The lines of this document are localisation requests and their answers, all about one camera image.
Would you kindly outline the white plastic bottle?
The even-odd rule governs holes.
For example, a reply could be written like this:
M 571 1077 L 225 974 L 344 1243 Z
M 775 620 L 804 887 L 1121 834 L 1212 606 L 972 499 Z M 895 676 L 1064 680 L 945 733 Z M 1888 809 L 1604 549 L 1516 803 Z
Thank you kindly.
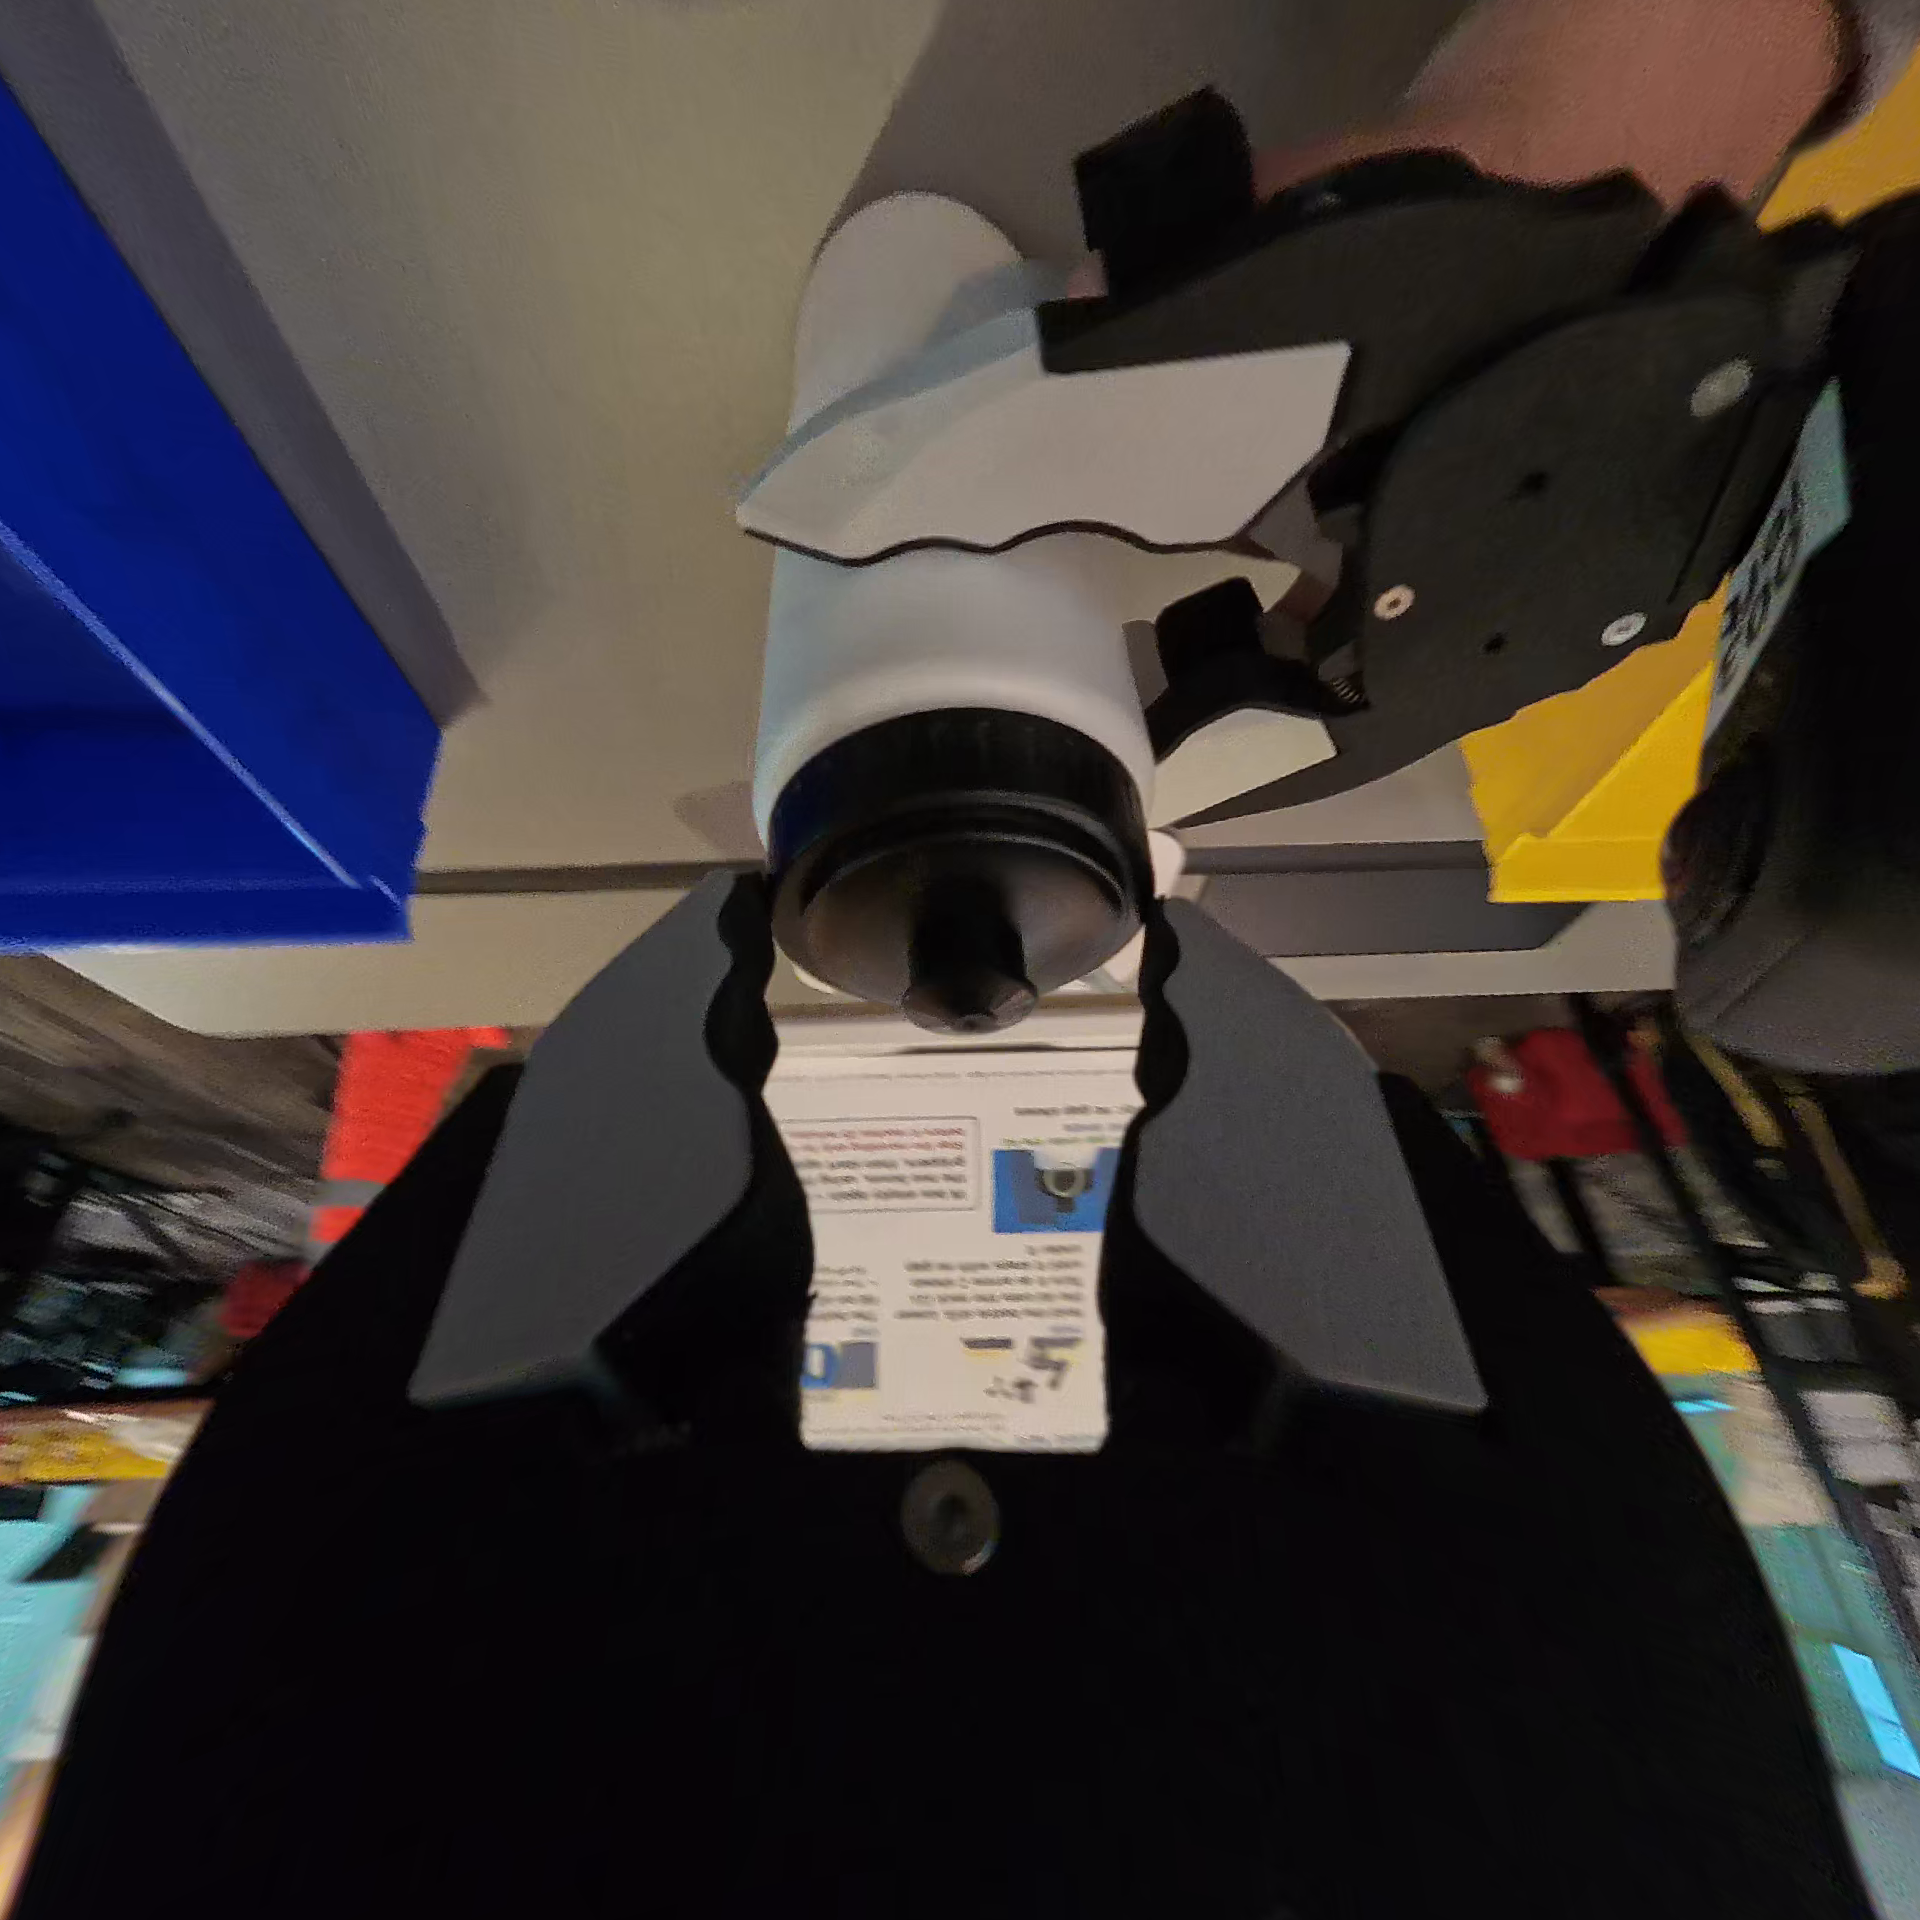
M 972 206 L 906 190 L 852 213 L 809 270 L 788 430 L 981 322 L 1029 309 L 1039 267 Z M 918 712 L 1019 712 L 1085 733 L 1151 803 L 1154 757 L 1126 613 L 1091 537 L 1005 553 L 912 550 L 838 564 L 779 549 L 769 597 L 755 826 L 842 737 Z

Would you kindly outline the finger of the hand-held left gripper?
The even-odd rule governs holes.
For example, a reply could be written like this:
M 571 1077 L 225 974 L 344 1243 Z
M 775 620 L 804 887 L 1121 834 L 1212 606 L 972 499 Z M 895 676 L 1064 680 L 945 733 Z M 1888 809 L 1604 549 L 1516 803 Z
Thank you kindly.
M 1151 829 L 1241 803 L 1335 754 L 1328 726 L 1344 696 L 1305 659 L 1296 623 L 1248 576 L 1128 620 L 1126 659 L 1154 757 Z
M 1038 342 L 949 342 L 791 429 L 734 523 L 842 564 L 1051 530 L 1226 546 L 1315 463 L 1349 364 L 1346 342 L 1311 342 L 1045 372 Z

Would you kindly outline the blue plastic bin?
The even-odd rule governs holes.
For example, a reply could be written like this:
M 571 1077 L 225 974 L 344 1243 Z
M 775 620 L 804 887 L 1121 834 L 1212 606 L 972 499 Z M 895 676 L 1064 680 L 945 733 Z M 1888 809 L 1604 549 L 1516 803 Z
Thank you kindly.
M 4 947 L 405 940 L 444 729 L 4 86 Z

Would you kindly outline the yellow plastic bin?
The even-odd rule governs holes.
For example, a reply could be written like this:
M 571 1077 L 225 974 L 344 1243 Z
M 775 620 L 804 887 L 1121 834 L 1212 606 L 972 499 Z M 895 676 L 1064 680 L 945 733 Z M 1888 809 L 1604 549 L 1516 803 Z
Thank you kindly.
M 1759 224 L 1852 220 L 1915 187 L 1918 59 L 1909 59 L 1878 107 L 1789 163 Z M 1659 849 L 1694 790 L 1722 599 L 1718 587 L 1669 642 L 1465 737 L 1491 903 L 1662 897 Z

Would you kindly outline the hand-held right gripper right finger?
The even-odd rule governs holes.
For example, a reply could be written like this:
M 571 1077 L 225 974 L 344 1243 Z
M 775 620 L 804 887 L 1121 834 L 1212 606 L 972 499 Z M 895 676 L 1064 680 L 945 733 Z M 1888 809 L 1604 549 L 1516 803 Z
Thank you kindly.
M 1111 1423 L 1276 1423 L 1304 1397 L 1489 1394 L 1376 1069 L 1198 906 L 1146 930 L 1141 1114 L 1098 1303 Z

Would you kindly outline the instruction board on stand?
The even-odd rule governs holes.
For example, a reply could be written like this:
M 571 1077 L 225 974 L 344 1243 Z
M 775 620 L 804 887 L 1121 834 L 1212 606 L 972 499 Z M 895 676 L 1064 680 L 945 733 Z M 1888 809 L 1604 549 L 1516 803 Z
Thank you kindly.
M 804 1446 L 1094 1454 L 1135 1053 L 816 1050 L 779 1062 L 766 1103 L 812 1224 Z

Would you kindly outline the orange traffic cone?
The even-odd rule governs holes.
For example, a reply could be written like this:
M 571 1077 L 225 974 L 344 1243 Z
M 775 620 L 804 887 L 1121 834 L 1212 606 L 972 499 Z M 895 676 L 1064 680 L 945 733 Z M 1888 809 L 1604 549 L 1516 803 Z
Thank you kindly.
M 318 1266 L 438 1129 L 475 1056 L 514 1044 L 509 1026 L 388 1027 L 344 1037 L 319 1189 L 305 1222 Z

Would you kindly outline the red bag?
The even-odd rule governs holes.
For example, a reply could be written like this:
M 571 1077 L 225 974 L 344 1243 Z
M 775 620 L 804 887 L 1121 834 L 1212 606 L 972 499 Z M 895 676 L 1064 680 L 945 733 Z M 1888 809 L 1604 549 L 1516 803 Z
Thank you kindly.
M 1621 1090 L 1594 1047 L 1566 1026 L 1474 1043 L 1465 1084 L 1495 1144 L 1515 1162 L 1641 1150 Z

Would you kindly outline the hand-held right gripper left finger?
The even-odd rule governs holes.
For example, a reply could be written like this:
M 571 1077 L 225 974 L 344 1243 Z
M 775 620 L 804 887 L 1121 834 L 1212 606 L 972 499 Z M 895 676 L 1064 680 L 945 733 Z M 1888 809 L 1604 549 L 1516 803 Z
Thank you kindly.
M 764 1100 L 772 887 L 702 879 L 552 1020 L 509 1096 L 415 1404 L 796 1423 L 812 1227 Z

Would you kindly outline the person's left hand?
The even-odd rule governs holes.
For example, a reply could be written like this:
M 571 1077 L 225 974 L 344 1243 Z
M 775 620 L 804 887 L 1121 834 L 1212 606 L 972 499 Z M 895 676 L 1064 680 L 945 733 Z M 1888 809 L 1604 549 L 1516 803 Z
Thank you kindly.
M 1374 122 L 1254 157 L 1261 196 L 1368 157 L 1481 174 L 1631 174 L 1665 206 L 1766 194 L 1839 89 L 1834 3 L 1478 3 Z

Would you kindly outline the person's left forearm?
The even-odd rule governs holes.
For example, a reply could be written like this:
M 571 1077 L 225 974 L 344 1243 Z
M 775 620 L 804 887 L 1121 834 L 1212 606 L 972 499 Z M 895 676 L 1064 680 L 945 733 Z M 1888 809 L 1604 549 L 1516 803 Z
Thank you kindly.
M 1842 39 L 1838 122 L 1878 107 L 1918 57 L 1918 3 L 1834 3 Z

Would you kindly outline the black bottle lid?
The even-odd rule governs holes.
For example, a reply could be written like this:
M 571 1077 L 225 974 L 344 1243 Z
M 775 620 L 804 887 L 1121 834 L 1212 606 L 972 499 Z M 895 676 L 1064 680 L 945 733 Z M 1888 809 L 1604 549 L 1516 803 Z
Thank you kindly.
M 1126 947 L 1154 897 L 1128 766 L 1005 709 L 831 742 L 778 786 L 764 837 L 785 960 L 936 1033 L 1019 1023 Z

